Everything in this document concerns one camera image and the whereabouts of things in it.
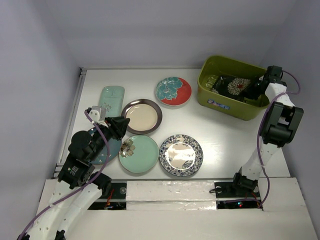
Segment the mint green flower plate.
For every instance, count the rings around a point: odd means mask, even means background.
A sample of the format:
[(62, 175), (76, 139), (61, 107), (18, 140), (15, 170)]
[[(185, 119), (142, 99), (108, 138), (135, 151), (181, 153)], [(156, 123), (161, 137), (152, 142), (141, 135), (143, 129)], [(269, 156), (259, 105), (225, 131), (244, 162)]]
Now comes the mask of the mint green flower plate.
[(146, 135), (126, 139), (119, 151), (121, 165), (133, 174), (143, 174), (152, 169), (159, 158), (157, 143)]

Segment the dark teal round plate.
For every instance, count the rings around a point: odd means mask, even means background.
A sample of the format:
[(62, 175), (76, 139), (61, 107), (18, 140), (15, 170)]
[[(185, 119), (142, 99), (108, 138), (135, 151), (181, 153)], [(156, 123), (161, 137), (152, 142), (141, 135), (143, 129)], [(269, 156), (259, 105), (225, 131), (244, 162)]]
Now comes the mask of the dark teal round plate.
[(107, 149), (105, 141), (97, 129), (95, 127), (89, 129), (87, 132), (91, 136), (91, 141), (89, 143), (90, 151), (86, 160), (93, 165), (103, 165), (105, 162), (110, 162), (118, 155), (122, 145), (122, 141), (113, 139), (104, 127), (101, 127), (100, 130), (105, 134), (109, 149)]

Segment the blue white patterned plate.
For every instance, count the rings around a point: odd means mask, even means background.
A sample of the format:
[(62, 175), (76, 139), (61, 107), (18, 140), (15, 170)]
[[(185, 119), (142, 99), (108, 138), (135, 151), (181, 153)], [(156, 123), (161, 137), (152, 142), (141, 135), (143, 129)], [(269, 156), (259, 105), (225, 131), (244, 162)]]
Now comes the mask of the blue white patterned plate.
[(163, 169), (176, 177), (194, 175), (202, 166), (204, 154), (201, 145), (191, 136), (175, 134), (159, 148), (159, 161)]

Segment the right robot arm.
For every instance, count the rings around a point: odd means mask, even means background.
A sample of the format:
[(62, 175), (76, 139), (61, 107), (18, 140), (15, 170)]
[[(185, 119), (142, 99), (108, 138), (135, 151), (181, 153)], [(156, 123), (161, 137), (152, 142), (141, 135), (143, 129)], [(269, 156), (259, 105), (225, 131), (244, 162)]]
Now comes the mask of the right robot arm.
[(280, 148), (292, 142), (302, 120), (304, 110), (290, 100), (287, 84), (282, 81), (283, 73), (281, 67), (269, 66), (244, 92), (252, 100), (265, 95), (269, 105), (258, 128), (256, 149), (230, 183), (235, 196), (252, 192), (258, 186), (261, 172)]

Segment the brown rimmed cream plate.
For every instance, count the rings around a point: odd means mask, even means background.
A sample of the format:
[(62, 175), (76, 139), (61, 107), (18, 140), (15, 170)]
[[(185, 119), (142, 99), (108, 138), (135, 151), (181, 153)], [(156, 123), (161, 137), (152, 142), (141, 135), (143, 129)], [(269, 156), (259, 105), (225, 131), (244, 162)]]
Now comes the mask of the brown rimmed cream plate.
[(130, 119), (127, 130), (136, 135), (154, 132), (160, 126), (163, 113), (157, 103), (150, 99), (136, 99), (128, 103), (121, 115)]

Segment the black square floral plate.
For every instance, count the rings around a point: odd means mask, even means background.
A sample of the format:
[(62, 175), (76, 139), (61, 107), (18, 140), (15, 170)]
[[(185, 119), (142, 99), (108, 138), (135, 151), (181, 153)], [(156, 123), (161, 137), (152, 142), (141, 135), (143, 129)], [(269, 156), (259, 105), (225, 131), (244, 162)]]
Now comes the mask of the black square floral plate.
[(247, 78), (222, 75), (218, 77), (210, 91), (242, 102), (244, 99), (242, 92), (250, 84), (251, 80)]

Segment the red teal floral plate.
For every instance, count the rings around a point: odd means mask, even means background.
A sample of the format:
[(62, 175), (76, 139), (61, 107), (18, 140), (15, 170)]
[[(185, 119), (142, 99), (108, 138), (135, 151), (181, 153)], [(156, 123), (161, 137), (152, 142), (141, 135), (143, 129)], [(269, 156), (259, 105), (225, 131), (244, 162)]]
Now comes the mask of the red teal floral plate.
[(189, 101), (191, 96), (191, 85), (181, 77), (164, 78), (155, 87), (155, 97), (165, 106), (181, 107)]

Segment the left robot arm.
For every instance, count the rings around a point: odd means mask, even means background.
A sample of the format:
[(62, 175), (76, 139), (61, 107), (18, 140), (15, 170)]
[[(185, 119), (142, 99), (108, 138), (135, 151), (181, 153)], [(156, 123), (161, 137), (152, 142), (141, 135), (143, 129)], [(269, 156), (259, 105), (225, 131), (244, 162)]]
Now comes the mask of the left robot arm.
[(83, 213), (99, 197), (110, 194), (111, 178), (95, 171), (93, 161), (110, 149), (111, 139), (120, 141), (130, 119), (123, 116), (87, 119), (95, 132), (76, 132), (68, 147), (69, 154), (60, 170), (48, 205), (18, 236), (20, 240), (65, 240)]

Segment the mint rectangular divided plate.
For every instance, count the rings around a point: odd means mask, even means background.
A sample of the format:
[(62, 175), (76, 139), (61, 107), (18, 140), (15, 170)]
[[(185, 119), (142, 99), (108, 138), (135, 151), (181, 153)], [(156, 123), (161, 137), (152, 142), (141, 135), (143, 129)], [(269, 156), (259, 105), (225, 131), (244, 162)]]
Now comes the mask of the mint rectangular divided plate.
[(100, 94), (98, 106), (105, 108), (105, 117), (119, 117), (122, 113), (125, 88), (122, 86), (105, 86)]

